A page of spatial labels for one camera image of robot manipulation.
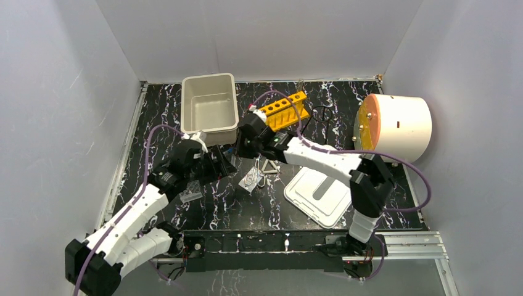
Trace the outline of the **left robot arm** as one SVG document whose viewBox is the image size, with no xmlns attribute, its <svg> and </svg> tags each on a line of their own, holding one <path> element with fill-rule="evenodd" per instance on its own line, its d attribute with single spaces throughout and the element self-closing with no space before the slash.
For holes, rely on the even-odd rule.
<svg viewBox="0 0 523 296">
<path fill-rule="evenodd" d="M 157 255 L 176 257 L 184 249 L 181 231 L 163 222 L 141 237 L 138 232 L 169 205 L 187 185 L 218 181 L 235 173 L 234 165 L 219 146 L 204 147 L 200 141 L 183 139 L 174 155 L 156 166 L 129 202 L 106 224 L 83 241 L 72 240 L 65 248 L 65 278 L 73 293 L 112 295 L 121 280 Z"/>
</svg>

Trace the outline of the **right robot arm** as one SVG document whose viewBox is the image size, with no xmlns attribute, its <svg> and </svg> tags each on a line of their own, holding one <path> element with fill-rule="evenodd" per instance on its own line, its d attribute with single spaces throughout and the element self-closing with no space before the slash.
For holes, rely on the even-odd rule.
<svg viewBox="0 0 523 296">
<path fill-rule="evenodd" d="M 299 165 L 348 188 L 354 214 L 345 245 L 337 248 L 336 255 L 364 255 L 371 248 L 371 236 L 394 188 L 392 174 L 380 155 L 355 150 L 342 152 L 319 146 L 288 129 L 273 131 L 259 110 L 248 112 L 238 128 L 240 157 L 263 156 Z"/>
</svg>

